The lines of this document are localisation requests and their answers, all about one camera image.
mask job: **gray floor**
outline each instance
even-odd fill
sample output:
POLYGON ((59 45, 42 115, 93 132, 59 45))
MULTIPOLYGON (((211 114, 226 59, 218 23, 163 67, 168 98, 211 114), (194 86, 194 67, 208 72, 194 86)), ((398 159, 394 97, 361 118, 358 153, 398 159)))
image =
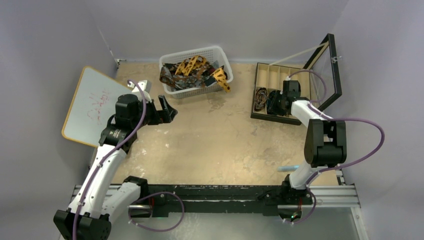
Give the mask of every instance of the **gray floor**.
MULTIPOLYGON (((154 218, 152 228, 169 228, 181 215, 154 218)), ((109 240, 358 240, 350 208, 317 208, 307 221, 290 226, 279 217, 240 213, 186 213, 176 229, 151 232, 128 224, 124 213, 112 227, 109 240)))

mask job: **laundry basket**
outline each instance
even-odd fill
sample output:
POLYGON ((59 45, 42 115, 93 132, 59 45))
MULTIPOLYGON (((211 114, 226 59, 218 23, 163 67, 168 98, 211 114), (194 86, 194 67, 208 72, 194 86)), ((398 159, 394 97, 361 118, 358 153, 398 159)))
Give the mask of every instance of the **laundry basket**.
MULTIPOLYGON (((188 51, 181 51, 176 53, 171 53, 167 55, 163 55, 159 59, 159 71, 162 69, 163 64, 176 64, 184 61, 185 59, 192 58, 196 55, 200 55, 205 57, 208 62, 213 63, 218 61, 219 66, 224 65, 224 71, 227 74, 227 83, 231 83, 233 80, 233 71, 231 70, 230 63, 228 62, 227 56, 225 55, 223 49, 219 46, 209 46, 203 47, 188 51)), ((171 95, 175 99, 182 99, 194 95, 210 93, 214 91, 222 90, 223 88, 219 86, 216 82, 208 87, 192 87, 187 89, 175 90, 172 91, 171 87, 163 84, 163 89, 169 95, 171 95)))

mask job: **floor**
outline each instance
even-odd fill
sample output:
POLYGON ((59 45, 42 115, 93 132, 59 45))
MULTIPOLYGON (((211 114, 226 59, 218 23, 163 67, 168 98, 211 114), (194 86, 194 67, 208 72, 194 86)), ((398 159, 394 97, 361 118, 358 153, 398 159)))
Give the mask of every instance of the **floor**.
MULTIPOLYGON (((144 126, 117 170, 113 183, 129 175, 151 184, 279 185, 287 173, 279 166, 299 165, 307 129, 250 118, 256 64, 232 64, 231 92, 182 99, 166 95, 158 63, 121 63, 116 80, 150 80, 150 96, 160 108, 165 95, 178 110, 170 124, 144 126)), ((313 185, 338 185, 325 172, 313 185)))

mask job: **black box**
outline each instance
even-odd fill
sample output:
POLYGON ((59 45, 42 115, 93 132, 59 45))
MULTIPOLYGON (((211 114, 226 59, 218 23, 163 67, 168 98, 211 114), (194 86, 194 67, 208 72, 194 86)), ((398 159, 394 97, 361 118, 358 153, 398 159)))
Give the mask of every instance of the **black box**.
MULTIPOLYGON (((254 90, 252 98, 252 106, 250 117, 252 119, 267 120, 283 124, 302 124, 296 117, 292 115, 279 116, 267 114, 267 106, 260 111, 255 111, 255 94, 260 88, 266 88, 268 95, 271 91, 281 90, 286 77, 298 70, 308 69, 314 70, 322 76, 327 86, 327 94, 323 101, 314 103, 315 107, 323 111, 330 106, 336 99, 342 95, 342 85, 340 83, 338 56, 336 52, 336 43, 334 35, 328 33, 321 46, 315 50, 303 68, 269 65, 268 63, 257 63, 256 77, 254 80, 254 90)), ((320 79, 309 72, 301 72, 294 75, 292 80, 297 80, 300 83, 300 97, 308 98, 309 100, 317 100, 322 98, 324 88, 320 79)))

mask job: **open lid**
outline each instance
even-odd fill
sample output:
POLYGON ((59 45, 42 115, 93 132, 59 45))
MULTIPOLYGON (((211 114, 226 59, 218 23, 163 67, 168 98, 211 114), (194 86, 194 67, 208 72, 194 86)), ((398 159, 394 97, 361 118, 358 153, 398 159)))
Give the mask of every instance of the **open lid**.
MULTIPOLYGON (((324 46, 318 47, 303 67, 321 75, 327 87, 327 93, 324 99, 314 104, 320 111, 326 109, 342 95, 334 35, 328 33, 324 40, 322 40, 322 44, 324 46)), ((324 86, 321 80, 311 73, 309 74, 309 78, 311 100, 323 98, 324 86)))

